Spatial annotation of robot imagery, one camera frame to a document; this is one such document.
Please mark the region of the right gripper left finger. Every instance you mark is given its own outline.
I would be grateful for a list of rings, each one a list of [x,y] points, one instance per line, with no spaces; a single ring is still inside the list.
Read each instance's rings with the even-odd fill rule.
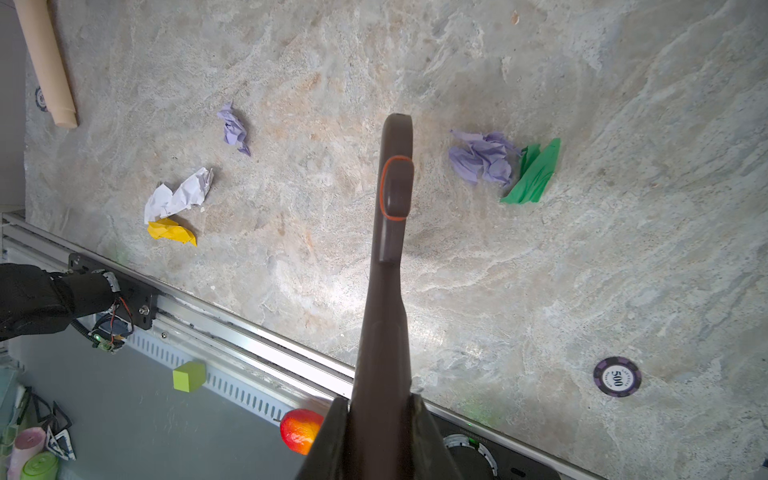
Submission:
[[[335,398],[295,480],[343,478],[347,419],[348,400]]]

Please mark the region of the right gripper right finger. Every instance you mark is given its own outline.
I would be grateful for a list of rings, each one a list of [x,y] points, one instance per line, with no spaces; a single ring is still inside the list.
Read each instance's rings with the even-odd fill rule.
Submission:
[[[423,398],[411,394],[411,458],[413,478],[420,480],[461,479],[462,476],[444,444]]]

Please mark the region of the brown hand brush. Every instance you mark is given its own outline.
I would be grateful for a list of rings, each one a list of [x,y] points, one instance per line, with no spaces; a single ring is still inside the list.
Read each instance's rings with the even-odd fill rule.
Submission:
[[[349,410],[344,476],[406,479],[411,366],[401,259],[415,167],[413,122],[393,113],[382,130],[371,263]]]

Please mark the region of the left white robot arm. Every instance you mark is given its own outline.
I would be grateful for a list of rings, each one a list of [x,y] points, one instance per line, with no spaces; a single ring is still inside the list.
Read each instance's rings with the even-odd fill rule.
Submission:
[[[34,265],[1,266],[1,339],[54,334],[75,320],[109,309],[119,283],[106,271],[48,272]]]

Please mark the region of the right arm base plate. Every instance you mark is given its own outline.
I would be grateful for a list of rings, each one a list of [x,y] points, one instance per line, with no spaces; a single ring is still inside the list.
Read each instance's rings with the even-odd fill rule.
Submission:
[[[553,468],[478,432],[471,424],[432,413],[463,479],[560,480]]]

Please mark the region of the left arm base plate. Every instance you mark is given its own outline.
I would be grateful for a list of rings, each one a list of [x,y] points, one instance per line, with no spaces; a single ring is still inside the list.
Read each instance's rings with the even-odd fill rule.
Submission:
[[[157,313],[157,301],[160,291],[133,273],[123,271],[120,267],[112,267],[93,257],[82,253],[71,253],[68,266],[78,273],[95,270],[112,272],[120,287],[121,297],[126,301],[133,315],[133,325],[143,330],[150,330]]]

